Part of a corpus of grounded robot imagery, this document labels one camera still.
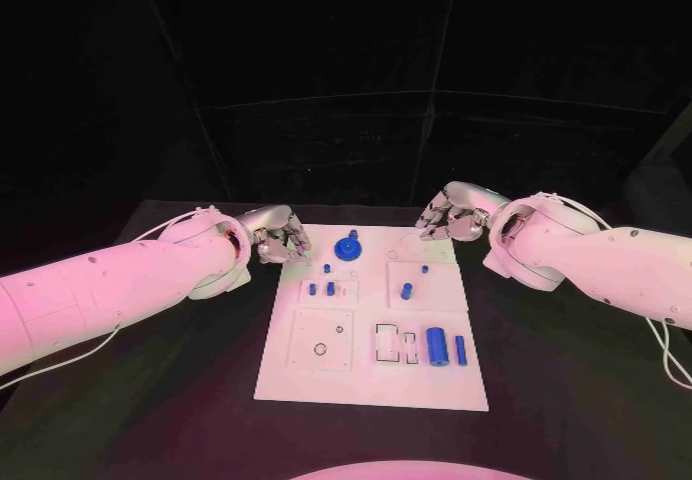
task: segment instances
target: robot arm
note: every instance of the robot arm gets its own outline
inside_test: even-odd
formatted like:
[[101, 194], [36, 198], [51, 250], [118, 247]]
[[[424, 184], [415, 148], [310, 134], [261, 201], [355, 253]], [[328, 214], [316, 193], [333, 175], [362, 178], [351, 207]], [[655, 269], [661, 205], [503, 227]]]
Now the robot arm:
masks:
[[[185, 297], [204, 299], [238, 288], [250, 281], [253, 244], [264, 263], [300, 261], [310, 250], [286, 205], [237, 218], [212, 206], [162, 227], [157, 240], [142, 240], [150, 231], [124, 245], [0, 278], [0, 375], [146, 319]], [[296, 251], [284, 246], [284, 236]]]
[[545, 291], [567, 277], [596, 300], [692, 329], [692, 239], [632, 227], [601, 231], [591, 210], [565, 201], [539, 193], [511, 202], [451, 182], [418, 220], [421, 238], [473, 241], [488, 227], [483, 264], [502, 276]]

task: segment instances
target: white board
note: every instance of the white board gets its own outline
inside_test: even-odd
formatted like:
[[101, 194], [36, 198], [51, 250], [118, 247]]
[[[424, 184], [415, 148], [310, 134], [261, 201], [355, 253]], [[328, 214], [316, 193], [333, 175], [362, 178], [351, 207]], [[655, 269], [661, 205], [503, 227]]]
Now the white board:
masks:
[[[364, 253], [343, 262], [335, 244], [352, 229]], [[255, 399], [488, 411], [451, 241], [423, 242], [420, 230], [408, 227], [306, 225], [306, 231], [310, 262], [283, 267]], [[332, 296], [328, 282], [335, 282]], [[404, 283], [413, 284], [410, 300], [401, 298]], [[398, 345], [398, 362], [378, 361], [378, 324], [397, 326], [394, 343], [387, 327], [381, 358], [397, 359]], [[431, 327], [446, 331], [446, 367], [428, 362]], [[467, 366], [457, 364], [456, 335], [464, 337]], [[415, 356], [418, 363], [407, 362]]]

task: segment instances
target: black table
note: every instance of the black table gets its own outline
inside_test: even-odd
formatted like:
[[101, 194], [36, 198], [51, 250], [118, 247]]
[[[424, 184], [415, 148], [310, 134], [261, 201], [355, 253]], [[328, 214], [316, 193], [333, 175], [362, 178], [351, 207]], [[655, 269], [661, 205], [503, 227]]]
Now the black table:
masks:
[[[144, 202], [118, 242], [198, 205]], [[218, 206], [231, 215], [254, 207]], [[306, 223], [346, 225], [413, 225], [420, 214], [296, 211]], [[537, 479], [689, 478], [692, 394], [666, 379], [645, 320], [568, 284], [545, 293], [503, 279], [482, 265], [486, 252], [483, 239], [456, 244], [490, 412], [255, 401], [281, 270], [255, 259], [240, 290], [186, 300], [88, 359], [22, 384], [0, 416], [0, 477], [286, 480], [417, 459]]]

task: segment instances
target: black tablecloth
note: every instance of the black tablecloth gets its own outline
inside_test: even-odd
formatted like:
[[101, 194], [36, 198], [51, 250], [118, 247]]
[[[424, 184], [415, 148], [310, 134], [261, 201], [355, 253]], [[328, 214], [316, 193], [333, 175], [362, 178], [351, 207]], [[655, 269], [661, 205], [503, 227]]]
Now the black tablecloth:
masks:
[[[204, 204], [147, 201], [118, 242]], [[253, 206], [218, 205], [237, 215]], [[297, 206], [306, 223], [413, 225], [418, 209]], [[692, 394], [662, 370], [645, 320], [567, 284], [538, 292], [456, 244], [490, 412], [253, 399], [280, 265], [124, 329], [88, 359], [28, 380], [0, 416], [2, 478], [281, 479], [394, 459], [537, 479], [682, 479]], [[90, 350], [59, 352], [39, 366]], [[681, 332], [672, 348], [692, 365]]]

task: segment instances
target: small blue part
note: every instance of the small blue part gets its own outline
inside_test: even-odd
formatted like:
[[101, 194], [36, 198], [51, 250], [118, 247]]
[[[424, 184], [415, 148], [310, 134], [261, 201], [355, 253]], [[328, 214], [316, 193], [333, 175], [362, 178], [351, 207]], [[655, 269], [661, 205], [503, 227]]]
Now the small blue part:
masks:
[[362, 252], [364, 248], [361, 247], [361, 242], [358, 241], [358, 232], [356, 230], [352, 230], [349, 236], [336, 242], [335, 255], [339, 260], [351, 262], [361, 256]]
[[466, 361], [466, 347], [464, 347], [464, 337], [462, 335], [457, 335], [454, 337], [454, 342], [457, 343], [457, 359], [459, 359], [459, 364], [466, 367], [469, 365]]
[[411, 293], [414, 292], [414, 286], [410, 283], [404, 284], [404, 288], [401, 289], [401, 298], [408, 300], [411, 298]]
[[433, 327], [426, 330], [428, 339], [428, 357], [430, 364], [434, 367], [444, 367], [450, 364], [450, 356], [447, 355], [447, 341], [444, 339], [444, 330]]

